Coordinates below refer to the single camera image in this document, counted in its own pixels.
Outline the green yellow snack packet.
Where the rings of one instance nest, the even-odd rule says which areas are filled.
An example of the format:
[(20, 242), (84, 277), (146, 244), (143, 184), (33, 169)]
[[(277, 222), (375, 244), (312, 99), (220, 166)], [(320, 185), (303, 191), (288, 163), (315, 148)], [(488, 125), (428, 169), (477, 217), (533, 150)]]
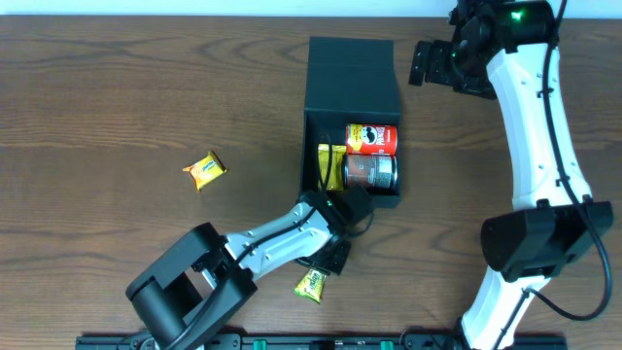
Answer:
[(327, 276), (319, 270), (309, 269), (294, 288), (294, 293), (320, 304)]

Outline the silver-sided Pringles can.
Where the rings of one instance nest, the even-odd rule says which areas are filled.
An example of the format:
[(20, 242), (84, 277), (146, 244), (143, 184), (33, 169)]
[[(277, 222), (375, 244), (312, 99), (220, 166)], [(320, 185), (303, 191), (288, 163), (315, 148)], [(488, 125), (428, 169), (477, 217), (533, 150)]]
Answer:
[(345, 186), (393, 190), (397, 186), (397, 158), (382, 155), (346, 155), (343, 159)]

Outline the red Pringles can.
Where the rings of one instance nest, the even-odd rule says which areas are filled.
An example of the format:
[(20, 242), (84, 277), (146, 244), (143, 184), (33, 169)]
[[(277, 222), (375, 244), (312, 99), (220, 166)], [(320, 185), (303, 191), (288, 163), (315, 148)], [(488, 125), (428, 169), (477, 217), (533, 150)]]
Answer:
[(346, 125), (346, 147), (349, 155), (394, 156), (397, 153), (397, 141), (397, 127), (394, 125)]

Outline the dark green box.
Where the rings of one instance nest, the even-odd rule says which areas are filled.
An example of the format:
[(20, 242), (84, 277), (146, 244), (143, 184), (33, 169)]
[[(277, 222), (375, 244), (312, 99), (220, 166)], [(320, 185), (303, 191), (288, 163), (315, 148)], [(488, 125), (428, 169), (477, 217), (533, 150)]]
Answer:
[(318, 185), (317, 148), (328, 135), (346, 143), (350, 123), (401, 127), (401, 102), (390, 40), (309, 40), (299, 191)]

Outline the orange snack packet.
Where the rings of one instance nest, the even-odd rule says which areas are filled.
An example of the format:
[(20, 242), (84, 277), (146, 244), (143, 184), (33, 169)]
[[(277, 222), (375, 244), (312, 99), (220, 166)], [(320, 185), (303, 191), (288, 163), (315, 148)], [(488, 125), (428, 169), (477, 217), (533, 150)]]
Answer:
[(185, 167), (183, 171), (190, 174), (194, 187), (199, 193), (206, 185), (224, 175), (227, 172), (227, 168), (215, 152), (210, 151), (206, 157)]

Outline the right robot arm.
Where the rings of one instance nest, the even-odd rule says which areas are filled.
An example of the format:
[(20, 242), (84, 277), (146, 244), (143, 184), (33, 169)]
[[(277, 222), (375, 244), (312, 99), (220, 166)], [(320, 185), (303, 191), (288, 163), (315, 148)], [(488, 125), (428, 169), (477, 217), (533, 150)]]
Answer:
[(594, 199), (582, 174), (561, 92), (563, 15), (545, 1), (459, 0), (452, 38), (416, 46), (411, 85), (499, 102), (513, 176), (512, 211), (482, 225), (487, 269), (448, 349), (551, 348), (515, 334), (530, 303), (589, 250), (606, 257), (612, 206)]

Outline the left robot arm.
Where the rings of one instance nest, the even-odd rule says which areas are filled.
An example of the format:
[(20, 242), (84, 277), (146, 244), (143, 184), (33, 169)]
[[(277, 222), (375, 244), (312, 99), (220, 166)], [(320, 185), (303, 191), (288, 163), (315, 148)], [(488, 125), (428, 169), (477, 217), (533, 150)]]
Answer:
[(291, 261), (338, 273), (339, 246), (373, 212), (361, 186), (303, 193), (286, 215), (262, 226), (219, 234), (205, 223), (184, 234), (125, 294), (161, 349), (207, 343), (257, 291), (258, 280)]

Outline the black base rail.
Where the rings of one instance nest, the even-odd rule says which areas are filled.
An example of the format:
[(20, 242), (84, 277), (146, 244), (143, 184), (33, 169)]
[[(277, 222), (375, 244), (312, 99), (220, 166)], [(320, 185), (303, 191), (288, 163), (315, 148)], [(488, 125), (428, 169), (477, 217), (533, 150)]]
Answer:
[[(203, 350), (442, 350), (461, 349), (453, 336), (407, 333), (399, 336), (293, 336), (222, 333), (203, 344)], [(76, 338), (76, 350), (156, 350), (148, 332), (127, 335), (85, 335)]]

